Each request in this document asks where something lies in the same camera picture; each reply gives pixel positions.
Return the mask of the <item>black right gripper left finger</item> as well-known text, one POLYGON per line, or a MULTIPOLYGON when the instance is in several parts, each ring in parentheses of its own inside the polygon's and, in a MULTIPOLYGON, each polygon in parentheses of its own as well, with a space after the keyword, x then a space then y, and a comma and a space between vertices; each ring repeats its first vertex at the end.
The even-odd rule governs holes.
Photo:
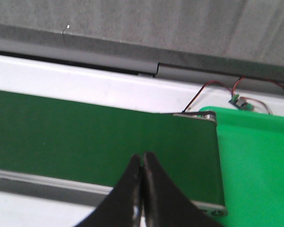
POLYGON ((131 157, 120 180, 79 227, 139 227, 142 216, 141 158, 131 157))

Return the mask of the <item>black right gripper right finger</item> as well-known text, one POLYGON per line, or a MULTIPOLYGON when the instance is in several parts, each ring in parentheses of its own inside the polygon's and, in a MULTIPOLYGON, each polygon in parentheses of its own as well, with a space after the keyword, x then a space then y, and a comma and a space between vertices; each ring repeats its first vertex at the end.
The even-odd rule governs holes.
POLYGON ((174 184, 152 152, 143 155, 142 196, 148 227, 221 227, 174 184))

